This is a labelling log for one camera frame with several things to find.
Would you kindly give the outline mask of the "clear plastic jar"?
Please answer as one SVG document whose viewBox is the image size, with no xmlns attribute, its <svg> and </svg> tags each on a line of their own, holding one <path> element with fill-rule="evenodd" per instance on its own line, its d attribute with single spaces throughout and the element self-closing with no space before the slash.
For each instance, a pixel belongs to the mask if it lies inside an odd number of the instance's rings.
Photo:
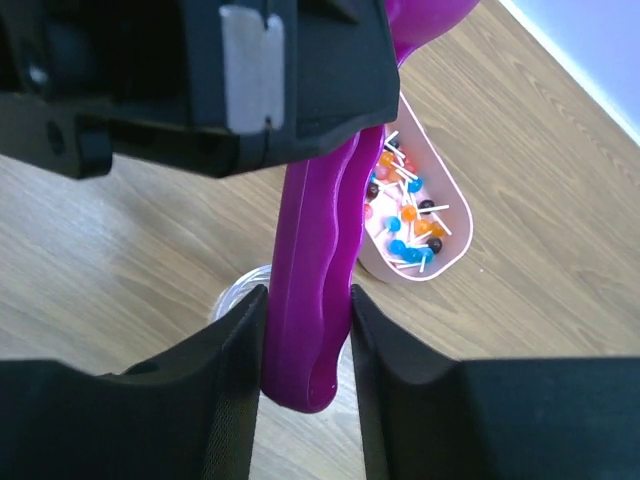
<svg viewBox="0 0 640 480">
<path fill-rule="evenodd" d="M 255 287 L 268 287 L 271 278 L 271 265 L 263 265 L 240 276 L 230 286 L 224 289 L 217 297 L 210 309 L 207 324 L 212 324 L 224 317 L 242 299 L 244 299 Z M 337 361 L 337 375 L 340 384 L 354 381 L 353 364 L 351 359 L 351 341 L 346 340 L 341 348 Z"/>
</svg>

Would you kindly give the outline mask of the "magenta plastic scoop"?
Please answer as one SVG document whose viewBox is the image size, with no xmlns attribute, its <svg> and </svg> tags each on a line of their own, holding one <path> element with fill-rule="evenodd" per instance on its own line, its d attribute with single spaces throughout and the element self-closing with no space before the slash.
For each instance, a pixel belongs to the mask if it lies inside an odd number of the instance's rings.
<svg viewBox="0 0 640 480">
<path fill-rule="evenodd" d="M 313 121 L 330 107 L 371 95 L 396 108 L 398 67 L 472 10 L 470 1 L 359 1 L 356 35 L 344 21 L 296 29 L 286 63 L 287 109 Z M 274 244 L 263 347 L 263 393 L 302 413 L 325 409 L 337 390 L 338 357 L 349 334 L 351 278 L 364 232 L 367 184 L 382 149 L 380 120 L 358 127 L 328 150 L 306 138 L 308 157 L 286 169 Z"/>
</svg>

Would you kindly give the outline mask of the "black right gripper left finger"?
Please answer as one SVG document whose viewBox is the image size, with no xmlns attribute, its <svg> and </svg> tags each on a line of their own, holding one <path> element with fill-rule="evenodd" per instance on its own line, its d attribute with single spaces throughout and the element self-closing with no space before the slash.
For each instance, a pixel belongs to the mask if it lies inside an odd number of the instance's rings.
<svg viewBox="0 0 640 480">
<path fill-rule="evenodd" d="M 120 374 L 1 364 L 5 479 L 245 479 L 267 291 Z"/>
</svg>

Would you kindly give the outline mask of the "pink tray of lollipops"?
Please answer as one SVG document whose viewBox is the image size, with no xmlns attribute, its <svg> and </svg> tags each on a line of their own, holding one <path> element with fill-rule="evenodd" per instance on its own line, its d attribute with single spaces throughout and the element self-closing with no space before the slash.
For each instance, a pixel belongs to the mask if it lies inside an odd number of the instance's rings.
<svg viewBox="0 0 640 480">
<path fill-rule="evenodd" d="M 471 244 L 468 202 L 404 97 L 385 126 L 364 219 L 359 260 L 386 283 L 433 280 Z"/>
</svg>

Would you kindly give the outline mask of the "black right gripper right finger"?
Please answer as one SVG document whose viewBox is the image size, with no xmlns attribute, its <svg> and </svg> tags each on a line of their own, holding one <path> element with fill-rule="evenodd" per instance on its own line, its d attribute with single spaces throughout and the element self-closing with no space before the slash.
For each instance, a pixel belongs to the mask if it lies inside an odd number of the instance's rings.
<svg viewBox="0 0 640 480">
<path fill-rule="evenodd" d="M 370 479 L 635 479 L 635 357 L 455 360 L 352 290 Z"/>
</svg>

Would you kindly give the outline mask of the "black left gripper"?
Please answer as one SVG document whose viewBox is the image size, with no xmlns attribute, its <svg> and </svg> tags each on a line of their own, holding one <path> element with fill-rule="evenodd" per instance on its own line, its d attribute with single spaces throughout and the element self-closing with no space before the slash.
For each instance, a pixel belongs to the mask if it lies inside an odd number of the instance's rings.
<svg viewBox="0 0 640 480">
<path fill-rule="evenodd" d="M 381 1 L 5 1 L 1 152 L 74 179 L 118 155 L 223 178 L 397 113 Z"/>
</svg>

